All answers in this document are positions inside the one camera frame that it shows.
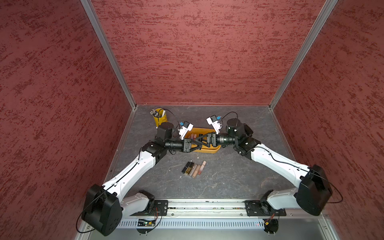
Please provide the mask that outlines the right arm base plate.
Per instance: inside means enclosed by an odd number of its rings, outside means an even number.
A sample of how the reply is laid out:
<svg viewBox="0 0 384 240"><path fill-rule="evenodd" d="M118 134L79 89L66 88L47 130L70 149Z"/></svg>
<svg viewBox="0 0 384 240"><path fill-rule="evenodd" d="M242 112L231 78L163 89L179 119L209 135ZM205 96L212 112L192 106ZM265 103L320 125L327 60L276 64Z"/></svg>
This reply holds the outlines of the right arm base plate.
<svg viewBox="0 0 384 240"><path fill-rule="evenodd" d="M285 209L275 210L266 201L244 201L248 217L285 217Z"/></svg>

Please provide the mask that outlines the pink beige lip gloss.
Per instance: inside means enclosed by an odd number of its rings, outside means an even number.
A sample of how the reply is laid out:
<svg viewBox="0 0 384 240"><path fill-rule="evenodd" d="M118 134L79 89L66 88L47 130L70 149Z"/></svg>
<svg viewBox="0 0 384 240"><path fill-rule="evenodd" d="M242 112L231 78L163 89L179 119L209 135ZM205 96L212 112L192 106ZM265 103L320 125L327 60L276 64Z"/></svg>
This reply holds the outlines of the pink beige lip gloss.
<svg viewBox="0 0 384 240"><path fill-rule="evenodd" d="M205 168L206 166L206 161L203 161L200 168L199 168L199 171L198 171L198 175L200 175L202 172L203 172L203 169Z"/></svg>

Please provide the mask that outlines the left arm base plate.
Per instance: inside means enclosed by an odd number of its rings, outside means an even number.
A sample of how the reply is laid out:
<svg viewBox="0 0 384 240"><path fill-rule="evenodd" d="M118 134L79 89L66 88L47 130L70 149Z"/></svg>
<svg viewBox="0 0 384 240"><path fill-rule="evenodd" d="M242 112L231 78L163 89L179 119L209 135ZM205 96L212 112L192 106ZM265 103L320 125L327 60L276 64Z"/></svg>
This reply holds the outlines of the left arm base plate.
<svg viewBox="0 0 384 240"><path fill-rule="evenodd" d="M168 200L154 200L149 208L147 210L144 210L142 212L137 212L133 214L133 216L149 216L149 217L155 217L157 215L159 216L166 216L168 213L168 206L169 201Z"/></svg>

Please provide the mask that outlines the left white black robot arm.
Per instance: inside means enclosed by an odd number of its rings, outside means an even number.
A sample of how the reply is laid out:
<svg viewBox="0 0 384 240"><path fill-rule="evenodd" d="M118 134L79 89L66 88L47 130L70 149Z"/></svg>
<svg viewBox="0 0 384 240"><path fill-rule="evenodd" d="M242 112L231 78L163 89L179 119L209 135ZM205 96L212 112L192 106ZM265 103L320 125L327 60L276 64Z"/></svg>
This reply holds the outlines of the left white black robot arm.
<svg viewBox="0 0 384 240"><path fill-rule="evenodd" d="M79 218L103 236L108 236L117 228L123 215L148 211L152 200L150 194L137 193L122 206L123 198L168 151L189 153L200 149L203 146L201 140L186 138L192 129L192 124L184 122L179 129L179 138L174 138L174 125L161 123L155 139L141 147L138 156L124 170L103 185L95 184L88 190Z"/></svg>

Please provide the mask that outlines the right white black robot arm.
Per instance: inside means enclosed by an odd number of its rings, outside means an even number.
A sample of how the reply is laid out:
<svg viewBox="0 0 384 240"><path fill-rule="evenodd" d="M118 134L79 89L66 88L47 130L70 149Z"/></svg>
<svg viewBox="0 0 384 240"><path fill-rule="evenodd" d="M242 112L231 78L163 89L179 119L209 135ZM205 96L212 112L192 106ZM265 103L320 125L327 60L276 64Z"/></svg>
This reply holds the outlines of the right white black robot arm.
<svg viewBox="0 0 384 240"><path fill-rule="evenodd" d="M312 216L318 216L330 200L333 191L325 171L314 165L309 167L274 152L261 141L253 138L251 128L240 120L227 121L226 132L220 133L222 125L207 121L214 132L198 136L196 143L206 147L233 146L241 156L262 164L293 184L292 189L267 191L258 201L263 214L273 215L284 209L302 209Z"/></svg>

